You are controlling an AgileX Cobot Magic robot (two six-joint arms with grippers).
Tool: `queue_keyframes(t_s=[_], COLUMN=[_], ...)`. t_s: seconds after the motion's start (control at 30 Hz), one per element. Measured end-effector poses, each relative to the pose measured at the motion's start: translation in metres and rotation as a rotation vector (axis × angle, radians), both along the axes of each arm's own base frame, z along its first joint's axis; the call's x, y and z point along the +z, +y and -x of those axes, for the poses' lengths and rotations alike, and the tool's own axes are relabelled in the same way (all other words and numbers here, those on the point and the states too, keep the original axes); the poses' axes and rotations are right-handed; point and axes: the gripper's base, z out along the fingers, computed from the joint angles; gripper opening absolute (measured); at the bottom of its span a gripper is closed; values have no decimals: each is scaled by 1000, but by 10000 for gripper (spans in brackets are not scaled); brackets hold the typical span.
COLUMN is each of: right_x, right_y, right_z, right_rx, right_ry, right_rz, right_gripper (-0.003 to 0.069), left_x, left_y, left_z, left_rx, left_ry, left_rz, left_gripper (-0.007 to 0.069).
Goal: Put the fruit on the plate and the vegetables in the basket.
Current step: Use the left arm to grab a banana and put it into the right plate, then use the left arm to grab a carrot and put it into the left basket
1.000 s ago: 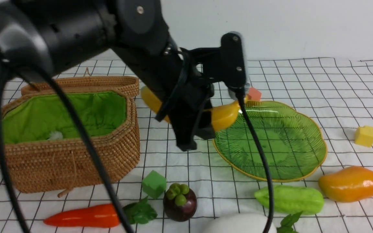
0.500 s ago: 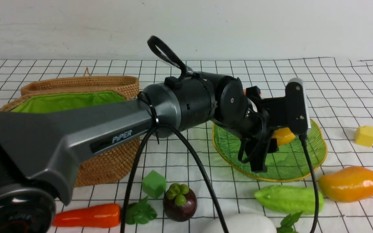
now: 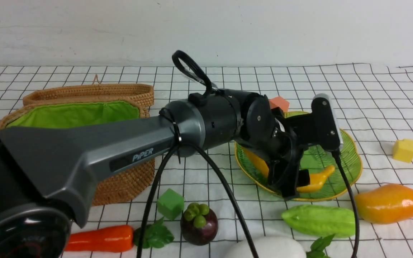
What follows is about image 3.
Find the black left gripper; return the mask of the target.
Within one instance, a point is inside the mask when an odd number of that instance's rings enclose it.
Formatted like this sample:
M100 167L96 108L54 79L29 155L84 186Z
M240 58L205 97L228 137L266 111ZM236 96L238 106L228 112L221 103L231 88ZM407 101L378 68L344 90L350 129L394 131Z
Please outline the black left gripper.
M271 108L264 95L241 94L241 146L268 166L267 183L280 189L285 200L300 196L298 187L310 184L308 169L301 169L303 152L318 139L311 113L285 117Z

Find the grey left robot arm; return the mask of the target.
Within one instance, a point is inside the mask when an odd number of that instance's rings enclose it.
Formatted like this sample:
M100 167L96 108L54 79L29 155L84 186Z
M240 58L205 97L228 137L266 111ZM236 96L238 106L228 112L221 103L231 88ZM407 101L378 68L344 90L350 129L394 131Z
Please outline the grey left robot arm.
M173 101L159 116L108 124L0 131L0 258L57 258L71 222L87 222L97 184L150 158L188 157L234 140L269 165L284 197L308 183L304 150L321 144L313 116L284 118L267 97L207 90Z

